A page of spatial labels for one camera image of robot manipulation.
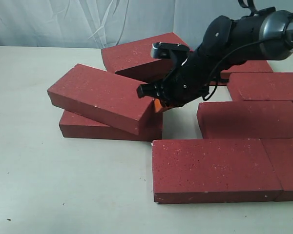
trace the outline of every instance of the white tabletop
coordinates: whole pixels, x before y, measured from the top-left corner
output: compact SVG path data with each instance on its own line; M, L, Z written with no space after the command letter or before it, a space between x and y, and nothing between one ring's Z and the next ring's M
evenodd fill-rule
M293 234L293 202L158 205L150 143L63 138L46 90L77 63L105 69L99 49L0 47L0 234ZM164 138L201 138L199 101L165 113Z

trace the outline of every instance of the black cable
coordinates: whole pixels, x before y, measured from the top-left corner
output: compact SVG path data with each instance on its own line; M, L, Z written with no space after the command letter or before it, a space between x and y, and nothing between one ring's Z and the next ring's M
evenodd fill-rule
M252 45L257 45L257 44L261 44L261 43L264 43L264 42L267 42L269 40L279 40L279 39L282 39L281 37L278 37L278 38L267 38L267 39L262 39L262 40L259 40L259 41L256 41L256 42L252 42L252 43L249 43L249 44L246 44L246 45L242 45L234 50L232 50L230 53L228 53L226 56L224 56L217 64L216 66L214 67L214 69L211 71L211 73L209 74L209 78L208 78L208 82L207 84L209 84L211 82L211 79L215 73L215 71L218 69L218 67L225 61L225 59L227 59L230 55L232 55L233 53L237 52L238 50L241 50L241 49L244 49L246 47L249 47L249 46L252 46ZM203 101L208 101L216 92L216 89L218 87L218 78L216 80L216 85L215 85L215 88L213 90L213 92L207 97L203 97Z

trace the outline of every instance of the brick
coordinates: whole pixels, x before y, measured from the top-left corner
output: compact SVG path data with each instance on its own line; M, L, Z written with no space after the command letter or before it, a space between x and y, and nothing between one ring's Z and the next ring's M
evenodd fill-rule
M143 82L76 65L48 89L54 106L139 135L154 114L154 99L139 99Z
M235 73L228 90L233 101L293 102L293 73Z
M231 81L231 74L233 73L272 73L273 70L267 61L247 61L246 63L238 66L232 66L228 70L224 70L220 73L222 79L229 79Z
M172 68L170 59L151 57L152 44L156 42L186 45L174 33L150 37L102 49L102 59L108 72L144 82L153 81L159 74L167 74Z
M64 111L60 120L60 129L64 137L113 139L132 141L153 141L162 139L163 114L154 116L142 129L139 136L96 122L83 116Z
M204 102L197 118L203 138L293 138L290 101Z
M265 139L263 145L283 188L276 201L293 201L293 139Z
M156 140L152 168L162 204L273 201L282 191L258 139Z

